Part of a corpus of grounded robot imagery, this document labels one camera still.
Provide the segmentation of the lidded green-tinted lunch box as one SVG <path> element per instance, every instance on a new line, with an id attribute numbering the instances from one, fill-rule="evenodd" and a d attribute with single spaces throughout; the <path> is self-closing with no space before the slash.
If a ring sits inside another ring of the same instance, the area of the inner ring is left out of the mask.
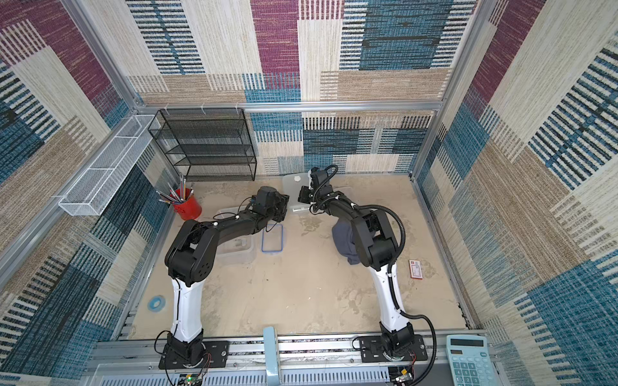
<path id="1" fill-rule="evenodd" d="M 288 212 L 299 214 L 309 210 L 309 204 L 299 202 L 299 193 L 301 188 L 309 186 L 310 182 L 307 172 L 283 176 L 283 193 L 289 196 Z"/>

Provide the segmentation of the blue-rimmed small box lid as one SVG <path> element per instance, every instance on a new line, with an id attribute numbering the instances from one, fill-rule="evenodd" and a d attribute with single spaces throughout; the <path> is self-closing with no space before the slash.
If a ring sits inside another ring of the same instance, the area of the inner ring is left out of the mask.
<path id="1" fill-rule="evenodd" d="M 284 228 L 281 224 L 268 225 L 262 231 L 262 246 L 263 253 L 274 254 L 281 253 L 284 247 Z"/>

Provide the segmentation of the dark blue cloth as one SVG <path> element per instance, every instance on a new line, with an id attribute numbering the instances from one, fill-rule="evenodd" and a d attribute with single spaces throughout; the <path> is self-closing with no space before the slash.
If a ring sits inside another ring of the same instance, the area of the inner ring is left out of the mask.
<path id="1" fill-rule="evenodd" d="M 339 219 L 332 227 L 332 239 L 338 253 L 345 257 L 349 265 L 359 265 L 360 258 L 354 244 L 354 236 L 351 224 L 344 219 Z"/>

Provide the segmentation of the large clear plastic lunch box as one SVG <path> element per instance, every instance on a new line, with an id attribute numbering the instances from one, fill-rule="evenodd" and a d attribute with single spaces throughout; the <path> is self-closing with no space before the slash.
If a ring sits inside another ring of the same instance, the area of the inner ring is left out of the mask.
<path id="1" fill-rule="evenodd" d="M 256 257 L 256 236 L 240 236 L 217 247 L 217 265 L 244 265 Z"/>

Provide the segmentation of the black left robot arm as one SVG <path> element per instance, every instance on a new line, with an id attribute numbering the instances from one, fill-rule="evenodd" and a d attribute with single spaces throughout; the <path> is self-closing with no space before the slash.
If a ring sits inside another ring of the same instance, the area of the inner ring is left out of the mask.
<path id="1" fill-rule="evenodd" d="M 206 357 L 200 317 L 205 279 L 214 268 L 220 244 L 240 236 L 253 236 L 270 222 L 286 217 L 289 196 L 261 187 L 245 209 L 222 219 L 183 223 L 165 256 L 174 289 L 173 322 L 164 355 L 177 357 L 181 366 L 196 367 Z"/>

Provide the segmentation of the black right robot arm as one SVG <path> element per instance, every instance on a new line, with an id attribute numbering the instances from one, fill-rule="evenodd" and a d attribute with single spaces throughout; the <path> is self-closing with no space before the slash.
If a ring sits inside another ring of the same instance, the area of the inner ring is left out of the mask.
<path id="1" fill-rule="evenodd" d="M 391 209 L 377 204 L 359 205 L 335 191 L 331 179 L 336 172 L 336 165 L 313 167 L 307 172 L 309 185 L 300 189 L 299 202 L 309 204 L 314 215 L 328 214 L 349 224 L 359 261 L 370 271 L 377 291 L 384 355 L 398 360 L 407 354 L 415 337 L 414 327 L 403 315 L 396 275 L 396 262 L 406 241 L 405 227 Z"/>

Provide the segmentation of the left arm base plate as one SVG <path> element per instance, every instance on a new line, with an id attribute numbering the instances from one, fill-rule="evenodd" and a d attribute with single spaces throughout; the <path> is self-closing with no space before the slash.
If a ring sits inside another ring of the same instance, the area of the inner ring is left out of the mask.
<path id="1" fill-rule="evenodd" d="M 230 341 L 201 341 L 189 344 L 172 339 L 166 343 L 159 361 L 159 370 L 189 370 L 224 368 Z"/>

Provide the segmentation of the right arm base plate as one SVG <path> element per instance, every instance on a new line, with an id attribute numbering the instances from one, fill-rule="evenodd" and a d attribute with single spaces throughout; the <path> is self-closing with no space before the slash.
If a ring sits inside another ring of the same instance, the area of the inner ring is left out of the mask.
<path id="1" fill-rule="evenodd" d="M 423 336 L 415 335 L 401 347 L 388 345 L 380 335 L 362 335 L 352 339 L 352 348 L 360 352 L 363 363 L 427 361 L 429 355 Z"/>

